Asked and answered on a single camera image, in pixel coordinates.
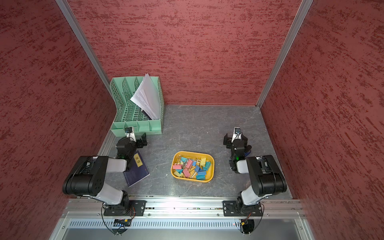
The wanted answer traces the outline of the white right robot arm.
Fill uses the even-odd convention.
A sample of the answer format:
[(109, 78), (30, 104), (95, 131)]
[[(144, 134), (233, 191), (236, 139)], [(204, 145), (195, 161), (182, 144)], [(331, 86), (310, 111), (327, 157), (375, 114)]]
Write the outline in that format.
[(285, 193), (288, 185), (272, 155), (251, 157), (252, 146), (240, 128), (230, 137), (224, 136), (223, 145), (231, 150), (230, 168), (237, 174), (248, 174), (251, 185), (240, 193), (238, 208), (256, 206), (267, 197)]

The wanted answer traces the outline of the yellow plastic tray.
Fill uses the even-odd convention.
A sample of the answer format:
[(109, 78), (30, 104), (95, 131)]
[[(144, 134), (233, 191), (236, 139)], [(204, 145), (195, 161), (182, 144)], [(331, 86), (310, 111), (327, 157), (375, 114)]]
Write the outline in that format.
[[(174, 172), (176, 170), (174, 170), (172, 168), (173, 165), (182, 165), (183, 169), (186, 169), (187, 161), (183, 163), (181, 161), (181, 157), (184, 157), (184, 158), (187, 158), (188, 160), (192, 160), (192, 161), (196, 162), (197, 163), (196, 166), (199, 166), (199, 167), (200, 167), (201, 158), (206, 158), (206, 162), (211, 162), (211, 166), (210, 166), (209, 170), (206, 171), (207, 172), (207, 174), (205, 175), (206, 179), (204, 181), (200, 181), (200, 180), (196, 179), (196, 177), (198, 176), (198, 173), (195, 172), (196, 166), (191, 166), (189, 168), (189, 170), (191, 171), (191, 177), (189, 179), (186, 179), (184, 177), (183, 173), (181, 173), (182, 176), (180, 178), (175, 176)], [(215, 160), (214, 160), (214, 158), (211, 155), (202, 154), (202, 153), (180, 151), (180, 152), (175, 154), (174, 159), (172, 161), (172, 165), (171, 165), (171, 174), (174, 178), (179, 179), (179, 180), (189, 181), (189, 182), (208, 183), (213, 179), (214, 172), (215, 172)]]

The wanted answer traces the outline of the teal binder clip bottom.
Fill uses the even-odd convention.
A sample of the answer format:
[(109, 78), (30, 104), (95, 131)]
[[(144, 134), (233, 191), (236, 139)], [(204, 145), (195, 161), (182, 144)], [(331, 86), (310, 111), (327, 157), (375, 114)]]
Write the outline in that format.
[(198, 175), (196, 177), (197, 180), (200, 180), (200, 181), (204, 181), (206, 179), (206, 176), (205, 175)]

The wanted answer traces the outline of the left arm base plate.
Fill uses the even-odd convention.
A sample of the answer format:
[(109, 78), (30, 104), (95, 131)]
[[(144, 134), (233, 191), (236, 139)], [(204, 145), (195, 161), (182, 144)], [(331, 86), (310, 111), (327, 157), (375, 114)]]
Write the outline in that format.
[(128, 216), (142, 217), (146, 208), (147, 201), (129, 200), (127, 206), (123, 205), (105, 205), (103, 206), (104, 217)]

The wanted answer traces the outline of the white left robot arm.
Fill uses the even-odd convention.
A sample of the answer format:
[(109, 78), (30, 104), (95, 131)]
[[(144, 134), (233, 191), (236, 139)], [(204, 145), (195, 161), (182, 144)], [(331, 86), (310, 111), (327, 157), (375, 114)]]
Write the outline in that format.
[(144, 133), (136, 138), (133, 130), (126, 128), (126, 136), (117, 145), (117, 156), (81, 156), (63, 183), (65, 195), (89, 197), (104, 203), (105, 215), (124, 216), (133, 213), (133, 204), (124, 190), (105, 183), (107, 173), (123, 173), (127, 184), (133, 185), (149, 175), (138, 149), (148, 144)]

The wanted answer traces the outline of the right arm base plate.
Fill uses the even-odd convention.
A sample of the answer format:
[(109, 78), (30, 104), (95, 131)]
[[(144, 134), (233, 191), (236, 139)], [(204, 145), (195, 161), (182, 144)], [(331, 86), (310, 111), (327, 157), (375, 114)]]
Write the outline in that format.
[(225, 217), (261, 217), (263, 209), (260, 203), (246, 206), (239, 201), (222, 201)]

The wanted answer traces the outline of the yellow binder clip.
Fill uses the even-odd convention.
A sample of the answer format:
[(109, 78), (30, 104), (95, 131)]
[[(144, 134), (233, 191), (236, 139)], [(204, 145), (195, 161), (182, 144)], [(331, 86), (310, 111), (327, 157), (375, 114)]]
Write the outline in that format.
[(206, 166), (206, 158), (201, 158), (200, 167), (203, 168), (205, 166)]
[(175, 172), (174, 172), (174, 175), (177, 176), (177, 177), (179, 177), (179, 178), (182, 176), (178, 171), (175, 171)]

